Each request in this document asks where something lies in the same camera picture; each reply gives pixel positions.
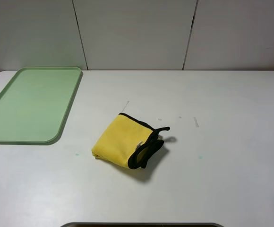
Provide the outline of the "green plastic tray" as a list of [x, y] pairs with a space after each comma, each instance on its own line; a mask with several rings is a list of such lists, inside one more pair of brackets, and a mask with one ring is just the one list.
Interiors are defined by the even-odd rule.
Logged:
[[0, 92], [0, 144], [58, 140], [76, 96], [78, 67], [25, 67]]

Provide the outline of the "yellow towel with black trim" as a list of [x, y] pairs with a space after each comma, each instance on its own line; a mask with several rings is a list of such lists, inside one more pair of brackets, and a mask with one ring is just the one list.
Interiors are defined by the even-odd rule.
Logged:
[[164, 145], [159, 133], [170, 127], [153, 128], [126, 113], [111, 122], [92, 148], [96, 159], [128, 169], [145, 169], [149, 159]]

